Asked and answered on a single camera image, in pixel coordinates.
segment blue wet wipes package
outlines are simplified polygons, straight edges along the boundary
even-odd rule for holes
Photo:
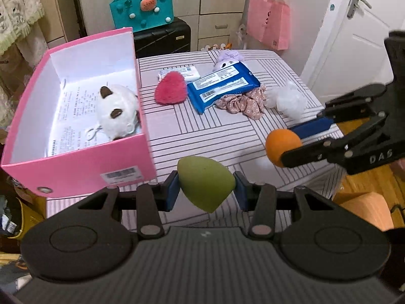
[[[187,85],[188,97],[198,113],[224,95],[248,92],[260,87],[259,80],[241,62],[223,68]]]

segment white plush toy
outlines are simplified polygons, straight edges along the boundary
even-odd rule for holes
[[[100,88],[96,99],[96,114],[101,130],[110,138],[124,138],[135,131],[139,123],[139,101],[134,92],[121,85]]]
[[[239,54],[237,50],[222,50],[217,58],[213,71],[217,72],[237,62],[243,62],[243,60],[244,57]]]

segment white door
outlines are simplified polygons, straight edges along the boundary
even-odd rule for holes
[[[384,39],[405,19],[405,0],[359,1],[352,19],[345,19],[311,90],[326,101],[378,80],[387,59]]]

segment drawer handle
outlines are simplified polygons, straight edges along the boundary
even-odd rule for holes
[[[215,25],[216,29],[227,29],[228,28],[228,24],[225,25]]]

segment red fluffy heart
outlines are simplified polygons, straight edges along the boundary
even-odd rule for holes
[[[178,104],[187,98],[187,85],[179,72],[168,73],[155,90],[155,101],[159,104]]]

